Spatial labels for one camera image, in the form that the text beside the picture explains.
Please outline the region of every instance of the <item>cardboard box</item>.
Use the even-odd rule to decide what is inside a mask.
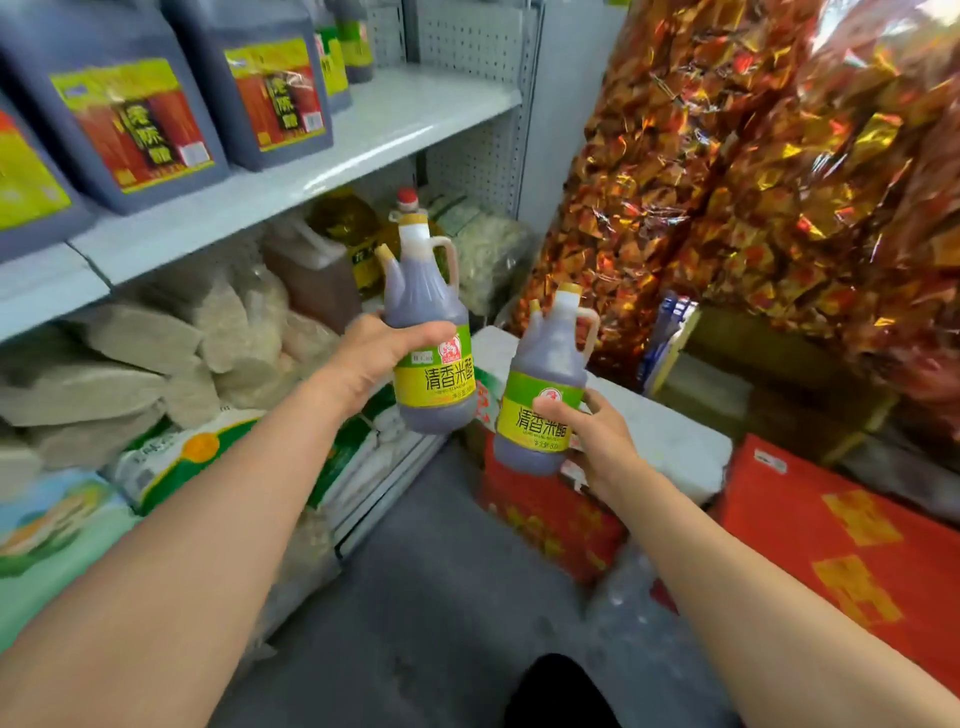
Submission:
[[[960,533],[755,435],[717,519],[960,694]]]

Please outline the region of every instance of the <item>white shelf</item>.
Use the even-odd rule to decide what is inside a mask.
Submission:
[[[0,341],[103,298],[109,289],[64,243],[0,265]]]
[[[122,283],[519,106],[516,88],[409,65],[352,86],[333,117],[334,145],[130,217],[102,219],[70,241],[111,283]]]

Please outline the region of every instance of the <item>red cardboard box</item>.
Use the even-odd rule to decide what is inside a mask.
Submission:
[[[626,527],[593,497],[574,491],[564,475],[533,477],[500,465],[493,457],[493,434],[486,436],[477,502],[578,583],[596,583],[627,540]]]
[[[717,518],[960,694],[960,533],[749,435]]]

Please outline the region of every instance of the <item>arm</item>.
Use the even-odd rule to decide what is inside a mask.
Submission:
[[[727,533],[636,454],[623,418],[537,400],[570,425],[590,488],[627,524],[693,625],[750,728],[948,728],[960,700]]]
[[[343,420],[453,325],[365,316],[329,364],[160,505],[0,656],[0,725],[206,725]]]

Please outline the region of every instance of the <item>green label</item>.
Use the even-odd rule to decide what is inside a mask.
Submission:
[[[537,397],[563,400],[574,409],[580,406],[584,390],[510,372],[496,419],[496,431],[508,440],[540,452],[564,452],[570,446],[570,428],[545,420],[533,411]]]
[[[396,401],[408,407],[439,407],[463,401],[476,390],[469,326],[439,347],[410,352],[394,369]]]
[[[352,66],[367,66],[373,63],[373,53],[367,38],[367,23],[348,20],[337,23],[337,35],[344,50],[344,62]]]
[[[317,28],[317,50],[320,51],[320,68],[324,72],[326,95],[333,96],[347,90],[347,65],[340,47],[335,27]]]

